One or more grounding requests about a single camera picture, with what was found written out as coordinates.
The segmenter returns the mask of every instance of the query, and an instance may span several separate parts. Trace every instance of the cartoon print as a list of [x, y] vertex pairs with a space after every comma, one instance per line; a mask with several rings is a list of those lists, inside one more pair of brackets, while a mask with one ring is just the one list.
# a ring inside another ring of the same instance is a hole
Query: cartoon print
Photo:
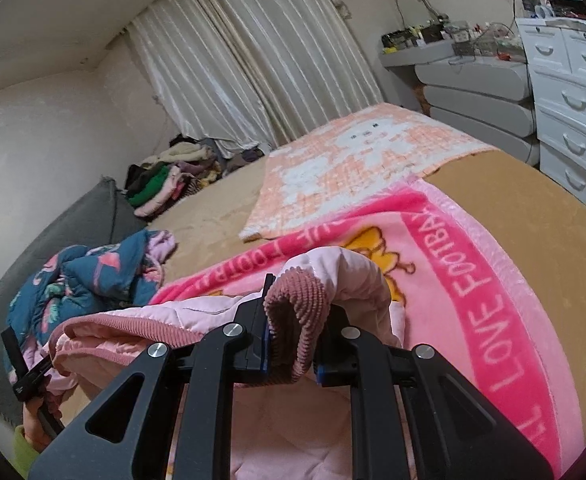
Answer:
[[387, 280], [388, 288], [391, 291], [391, 299], [399, 301], [402, 306], [406, 306], [406, 296], [397, 286], [390, 273], [395, 269], [401, 269], [407, 274], [414, 274], [415, 264], [412, 262], [404, 263], [401, 260], [400, 253], [387, 252], [387, 241], [384, 239], [382, 230], [379, 227], [364, 229], [342, 247], [362, 254], [376, 264], [384, 274], [385, 280]]

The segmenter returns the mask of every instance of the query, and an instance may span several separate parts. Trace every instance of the white dresser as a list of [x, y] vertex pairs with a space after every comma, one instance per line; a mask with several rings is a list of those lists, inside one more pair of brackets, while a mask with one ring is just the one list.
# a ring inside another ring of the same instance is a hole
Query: white dresser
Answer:
[[517, 23], [533, 87], [540, 171], [586, 204], [586, 22]]
[[524, 63], [491, 57], [451, 57], [419, 64], [431, 117], [537, 165], [531, 85]]

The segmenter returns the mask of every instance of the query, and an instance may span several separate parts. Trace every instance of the white curtain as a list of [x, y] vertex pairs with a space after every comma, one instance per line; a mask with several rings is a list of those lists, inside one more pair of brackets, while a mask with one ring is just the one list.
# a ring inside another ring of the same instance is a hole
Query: white curtain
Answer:
[[158, 0], [133, 25], [182, 131], [224, 139], [227, 152], [233, 142], [281, 146], [382, 101], [330, 0]]
[[197, 0], [157, 0], [132, 25], [151, 83], [185, 135], [215, 139], [225, 157], [287, 142]]

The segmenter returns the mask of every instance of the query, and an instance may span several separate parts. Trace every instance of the brown bedsheet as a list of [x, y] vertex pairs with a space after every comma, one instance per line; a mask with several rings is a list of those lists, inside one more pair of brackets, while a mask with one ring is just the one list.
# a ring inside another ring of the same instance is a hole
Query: brown bedsheet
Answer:
[[[166, 266], [167, 282], [260, 244], [243, 244], [238, 233], [259, 195], [264, 164], [238, 170], [153, 222], [179, 242]], [[491, 232], [540, 298], [573, 372], [586, 438], [586, 207], [502, 152], [449, 162], [426, 180]], [[67, 418], [85, 402], [69, 399]]]

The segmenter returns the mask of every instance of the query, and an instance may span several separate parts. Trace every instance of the folded clothes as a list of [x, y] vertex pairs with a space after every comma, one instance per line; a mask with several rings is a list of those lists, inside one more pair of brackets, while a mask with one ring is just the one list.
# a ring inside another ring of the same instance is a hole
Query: folded clothes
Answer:
[[227, 168], [225, 169], [224, 176], [229, 173], [233, 173], [235, 170], [239, 170], [248, 164], [255, 162], [259, 158], [271, 152], [271, 148], [268, 144], [262, 143], [251, 148], [250, 150], [244, 150], [242, 153], [238, 153], [233, 158], [230, 158], [227, 162]]
[[173, 137], [171, 140], [169, 140], [169, 146], [173, 147], [176, 144], [179, 144], [180, 142], [188, 142], [190, 144], [197, 144], [198, 141], [193, 139], [192, 137], [184, 137], [182, 134], [179, 134], [175, 137]]
[[173, 194], [173, 191], [175, 191], [175, 188], [177, 187], [181, 179], [182, 171], [180, 171], [180, 168], [178, 168], [177, 166], [172, 167], [168, 171], [168, 176], [164, 180], [162, 188], [159, 190], [159, 192], [157, 192], [150, 200], [144, 202], [142, 205], [140, 205], [140, 207], [135, 209], [135, 216], [139, 216], [140, 218], [146, 218], [147, 216], [151, 216], [155, 211], [161, 208], [161, 206], [167, 200], [170, 199], [171, 195]]
[[126, 186], [126, 194], [128, 196], [136, 195], [140, 193], [146, 185], [151, 181], [151, 179], [160, 171], [162, 168], [166, 166], [165, 162], [158, 162], [151, 168], [145, 170], [144, 168], [139, 168], [139, 172], [136, 173], [134, 180]]
[[214, 156], [212, 156], [211, 158], [208, 158], [206, 160], [200, 160], [197, 164], [191, 164], [184, 160], [179, 160], [175, 163], [175, 165], [180, 168], [182, 173], [187, 173], [192, 176], [198, 176], [200, 173], [211, 168], [216, 162], [217, 160]]
[[186, 183], [182, 180], [181, 182], [177, 183], [177, 186], [175, 187], [175, 189], [173, 189], [173, 193], [171, 193], [171, 196], [169, 197], [169, 200], [177, 200], [179, 199], [180, 195], [182, 194], [182, 190], [186, 187]]
[[177, 162], [183, 160], [185, 162], [193, 162], [194, 160], [205, 160], [211, 158], [213, 152], [208, 146], [201, 146], [200, 144], [191, 144], [189, 142], [180, 142], [175, 146], [170, 147], [165, 152], [159, 155], [151, 155], [145, 158], [140, 166], [142, 168], [150, 168], [158, 162]]
[[137, 177], [144, 173], [144, 168], [141, 168], [137, 164], [131, 164], [126, 171], [126, 180], [124, 181], [124, 189], [128, 189], [133, 184]]
[[128, 203], [130, 203], [133, 207], [140, 207], [142, 204], [147, 203], [151, 200], [155, 195], [157, 195], [162, 186], [164, 185], [164, 181], [169, 176], [169, 167], [164, 166], [160, 169], [159, 173], [157, 173], [149, 182], [144, 186], [144, 189], [141, 190], [139, 193], [131, 196], [128, 198]]

